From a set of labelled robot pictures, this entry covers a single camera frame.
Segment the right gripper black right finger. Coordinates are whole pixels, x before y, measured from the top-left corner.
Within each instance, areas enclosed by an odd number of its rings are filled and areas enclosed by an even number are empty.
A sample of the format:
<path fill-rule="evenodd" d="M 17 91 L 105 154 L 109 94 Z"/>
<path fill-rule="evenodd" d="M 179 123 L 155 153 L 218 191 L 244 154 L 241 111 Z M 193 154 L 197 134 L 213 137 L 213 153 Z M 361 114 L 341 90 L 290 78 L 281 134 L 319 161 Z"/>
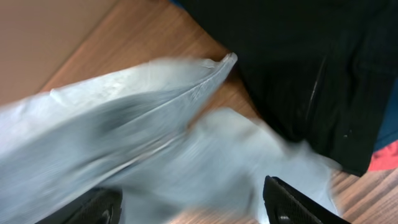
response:
<path fill-rule="evenodd" d="M 350 224 L 278 177 L 266 176 L 263 199 L 270 224 Z"/>

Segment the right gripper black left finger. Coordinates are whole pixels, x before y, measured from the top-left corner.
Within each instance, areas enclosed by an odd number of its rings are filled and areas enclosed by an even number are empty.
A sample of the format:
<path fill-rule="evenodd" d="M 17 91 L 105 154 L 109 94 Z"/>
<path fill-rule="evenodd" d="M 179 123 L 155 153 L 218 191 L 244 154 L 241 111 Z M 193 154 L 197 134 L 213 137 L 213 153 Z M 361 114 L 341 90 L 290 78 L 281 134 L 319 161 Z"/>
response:
<path fill-rule="evenodd" d="M 122 199 L 119 190 L 95 188 L 37 224 L 118 224 Z"/>

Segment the light blue denim shorts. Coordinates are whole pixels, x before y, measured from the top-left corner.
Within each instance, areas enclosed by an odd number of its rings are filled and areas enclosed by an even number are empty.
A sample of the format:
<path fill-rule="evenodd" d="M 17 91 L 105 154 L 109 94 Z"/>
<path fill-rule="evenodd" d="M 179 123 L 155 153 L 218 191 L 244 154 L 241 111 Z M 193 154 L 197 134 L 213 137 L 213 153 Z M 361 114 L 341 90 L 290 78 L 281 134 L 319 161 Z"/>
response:
<path fill-rule="evenodd" d="M 124 223 L 193 208 L 268 217 L 266 176 L 332 214 L 331 170 L 307 143 L 229 108 L 195 119 L 237 61 L 162 58 L 1 107 L 1 222 L 36 223 L 97 187 Z"/>

